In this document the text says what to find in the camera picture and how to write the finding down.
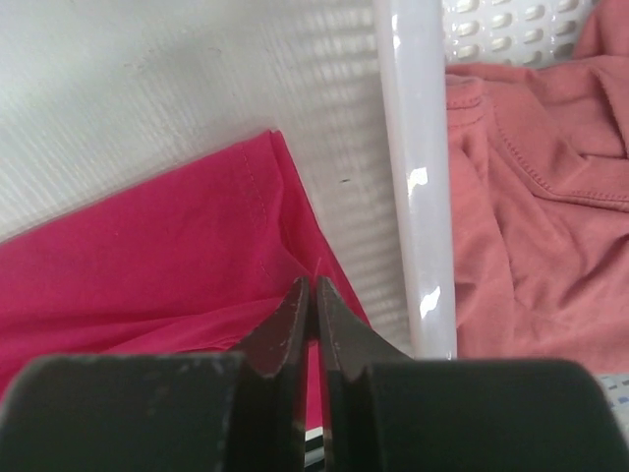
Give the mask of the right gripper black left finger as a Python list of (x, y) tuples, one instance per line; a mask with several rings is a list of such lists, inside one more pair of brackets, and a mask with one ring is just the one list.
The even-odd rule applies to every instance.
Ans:
[(5, 471), (300, 471), (309, 283), (224, 352), (48, 356), (1, 406)]

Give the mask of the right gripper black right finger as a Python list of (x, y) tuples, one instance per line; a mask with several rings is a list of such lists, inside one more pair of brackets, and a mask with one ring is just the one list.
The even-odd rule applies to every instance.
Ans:
[(414, 360), (316, 288), (329, 471), (624, 471), (597, 381), (558, 359)]

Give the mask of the magenta t-shirt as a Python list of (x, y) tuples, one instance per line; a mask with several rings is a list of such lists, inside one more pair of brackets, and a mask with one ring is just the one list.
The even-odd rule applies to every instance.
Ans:
[(46, 354), (225, 350), (321, 276), (363, 313), (266, 131), (3, 243), (1, 383)]

